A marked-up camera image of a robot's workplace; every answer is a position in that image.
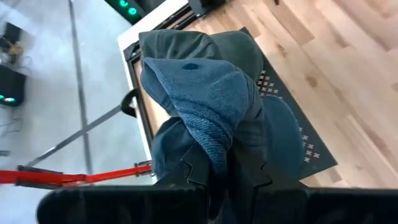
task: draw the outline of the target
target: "gray floor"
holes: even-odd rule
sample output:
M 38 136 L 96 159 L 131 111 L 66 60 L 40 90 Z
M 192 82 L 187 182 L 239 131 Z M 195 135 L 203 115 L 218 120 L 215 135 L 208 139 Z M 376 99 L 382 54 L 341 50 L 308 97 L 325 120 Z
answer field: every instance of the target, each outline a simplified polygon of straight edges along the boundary
M 15 111 L 21 122 L 12 127 L 9 108 L 0 110 L 1 170 L 13 170 L 54 147 L 82 128 L 79 84 L 83 87 L 88 123 L 115 108 L 128 91 L 116 38 L 130 25 L 104 1 L 74 0 L 82 82 L 76 79 L 72 23 L 68 0 L 0 0 L 0 30 L 6 21 L 26 31 L 24 65 L 29 76 L 26 101 Z M 137 121 L 118 113 L 88 132 L 94 173 L 125 169 L 146 159 Z M 69 174 L 87 172 L 80 137 L 37 167 Z M 100 184 L 150 184 L 149 176 Z M 35 208 L 46 190 L 0 185 L 0 223 L 35 223 Z

